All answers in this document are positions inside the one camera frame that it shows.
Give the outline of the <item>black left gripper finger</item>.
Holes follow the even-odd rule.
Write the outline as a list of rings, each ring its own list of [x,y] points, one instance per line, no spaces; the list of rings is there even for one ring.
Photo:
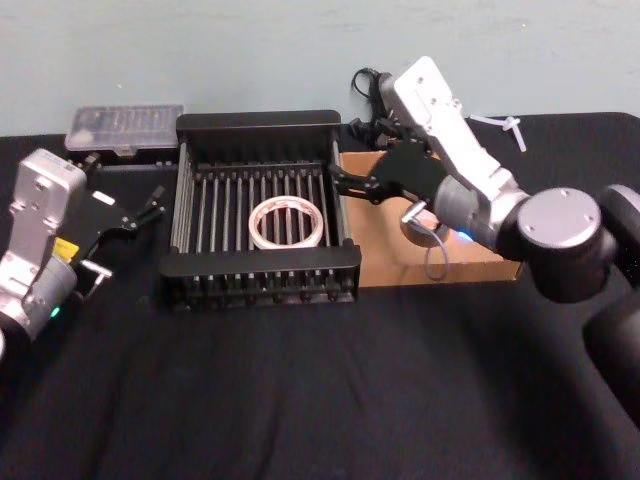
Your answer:
[[[101,155],[98,152],[92,152],[82,161],[77,162],[76,166],[82,170],[86,176],[91,176],[96,170],[102,167]]]
[[[165,188],[158,185],[147,199],[146,203],[132,218],[122,219],[122,227],[128,231],[137,231],[153,222],[159,220],[165,213],[165,208],[160,200],[164,195]]]

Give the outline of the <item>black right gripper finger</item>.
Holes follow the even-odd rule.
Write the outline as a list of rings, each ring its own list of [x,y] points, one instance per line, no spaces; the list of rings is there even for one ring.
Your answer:
[[[328,167],[331,182],[339,195],[367,200],[374,205],[396,196],[396,188],[378,170],[374,166],[366,175],[356,175],[338,165]]]
[[[413,142],[416,136],[397,120],[378,118],[373,123],[373,146],[376,149],[389,149],[399,142]]]

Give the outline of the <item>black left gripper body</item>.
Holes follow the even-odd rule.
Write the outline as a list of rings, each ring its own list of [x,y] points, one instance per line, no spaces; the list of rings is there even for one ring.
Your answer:
[[[133,240],[138,226],[133,215],[112,196],[84,186],[72,199],[54,239],[54,255],[63,262],[89,260],[116,240]]]

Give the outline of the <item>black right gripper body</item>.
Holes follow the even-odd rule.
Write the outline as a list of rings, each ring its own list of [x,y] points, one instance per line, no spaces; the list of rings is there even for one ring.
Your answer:
[[[372,168],[372,202],[398,197],[432,205],[447,175],[441,161],[429,154],[424,143],[401,142]]]

